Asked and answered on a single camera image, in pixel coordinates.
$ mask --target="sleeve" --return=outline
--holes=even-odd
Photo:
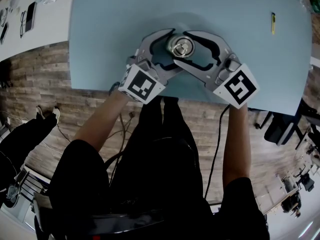
[[[100,214],[109,186],[105,163],[83,140],[72,141],[64,150],[47,195],[55,210]]]
[[[270,239],[249,178],[235,179],[226,186],[216,219],[225,239]]]

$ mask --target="wooden floor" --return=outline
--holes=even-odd
[[[71,89],[68,42],[27,51],[12,57],[11,61],[13,87],[0,90],[1,110],[16,118],[26,117],[30,120],[35,117],[36,106],[40,105],[43,110],[47,111],[58,106],[61,111],[59,128],[69,139],[73,138],[79,127],[107,97],[107,93],[102,91]],[[320,78],[320,73],[318,73],[318,69],[309,73],[310,84],[306,88],[306,98],[315,95],[315,92],[318,91],[315,90],[316,80]],[[315,98],[311,97],[309,100],[317,103],[317,97],[316,93]],[[205,189],[217,147],[219,117],[225,105],[180,100],[179,106],[198,147]],[[124,121],[127,122],[129,112],[135,112],[135,117],[128,129],[130,132],[137,125],[141,107],[142,105],[139,103],[129,102],[122,113]],[[1,112],[0,115],[2,119],[7,118],[7,114],[4,112]],[[264,130],[255,129],[253,126],[257,120],[262,122],[265,116],[266,112],[249,113],[252,149],[251,180],[256,194],[264,187],[264,184],[271,181],[275,174],[295,170],[304,149],[302,147],[298,152],[295,151],[295,146],[298,143],[296,134],[286,145],[280,147],[265,141],[264,133],[268,126]],[[17,120],[11,118],[12,128],[19,124]],[[220,202],[223,198],[222,163],[227,126],[228,113],[222,120],[220,149],[207,198],[213,202]],[[302,121],[301,130],[306,129],[306,126],[306,122]],[[120,129],[121,124],[118,120],[113,132]],[[115,155],[121,142],[120,133],[108,139],[100,152],[102,158],[107,160]],[[55,127],[50,135],[29,154],[26,163],[51,177],[68,143]]]

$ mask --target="sneaker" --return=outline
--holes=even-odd
[[[52,114],[55,114],[56,124],[59,123],[60,110],[57,106],[53,108]]]
[[[36,106],[35,111],[36,111],[36,117],[41,117],[42,119],[45,119],[44,114],[43,114],[40,106]]]

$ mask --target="chair leg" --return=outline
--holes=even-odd
[[[261,126],[260,126],[260,124],[255,123],[254,124],[255,128],[261,130],[265,126],[265,124],[268,122],[268,120],[270,119],[271,115],[272,115],[272,112],[269,111],[268,114],[266,115],[265,119],[263,120]]]

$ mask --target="person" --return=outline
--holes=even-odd
[[[195,140],[178,99],[143,105],[109,187],[99,151],[130,98],[115,90],[78,130],[53,174],[48,196],[59,215],[136,214],[163,209],[163,223],[119,235],[213,235],[215,239],[270,239],[250,176],[248,107],[230,107],[223,158],[223,200],[213,215],[203,198]],[[245,213],[239,213],[239,207]]]
[[[0,142],[0,207],[7,198],[10,183],[14,183],[26,157],[39,145],[59,122],[60,111],[55,106],[52,114],[44,117],[40,106],[36,117],[15,128]]]
[[[301,206],[302,206],[302,203],[301,203],[301,196],[299,192],[296,192],[293,195],[288,196],[281,203],[283,212],[289,213],[290,211],[292,211],[293,213],[295,213],[296,218],[299,218],[301,215],[301,212],[300,212]]]

